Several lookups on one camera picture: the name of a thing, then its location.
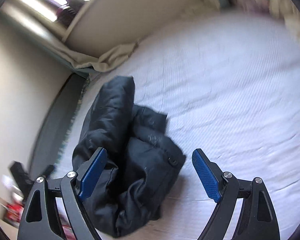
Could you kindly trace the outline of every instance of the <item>white bed sheet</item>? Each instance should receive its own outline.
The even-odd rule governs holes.
[[[198,238],[215,203],[192,166],[196,148],[239,179],[261,177],[281,239],[289,238],[300,223],[300,48],[284,23],[229,11],[177,20],[146,38],[127,62],[90,84],[56,177],[72,169],[85,115],[116,75],[134,77],[136,104],[168,113],[166,134],[187,156],[162,218],[122,239]]]

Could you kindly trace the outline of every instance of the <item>beige wall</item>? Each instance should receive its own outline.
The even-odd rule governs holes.
[[[30,43],[0,18],[0,197],[15,160],[27,167],[51,103],[70,70]]]

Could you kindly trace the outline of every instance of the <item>textured blue pad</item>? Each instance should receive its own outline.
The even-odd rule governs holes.
[[[192,164],[208,197],[219,203],[221,195],[219,193],[218,181],[197,150],[192,153]]]
[[[107,151],[102,149],[82,178],[80,192],[78,194],[78,198],[81,200],[81,202],[91,196],[100,178],[100,175],[106,166],[107,158]]]

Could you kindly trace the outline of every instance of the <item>beige headboard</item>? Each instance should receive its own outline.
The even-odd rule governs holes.
[[[99,57],[116,45],[150,34],[201,0],[90,0],[76,16],[63,42]]]

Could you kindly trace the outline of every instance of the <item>folded jacket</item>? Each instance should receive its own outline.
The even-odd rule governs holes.
[[[133,104],[132,77],[105,83],[84,120],[74,170],[98,147],[108,162],[85,209],[98,230],[120,237],[157,217],[186,157],[164,135],[167,115]]]

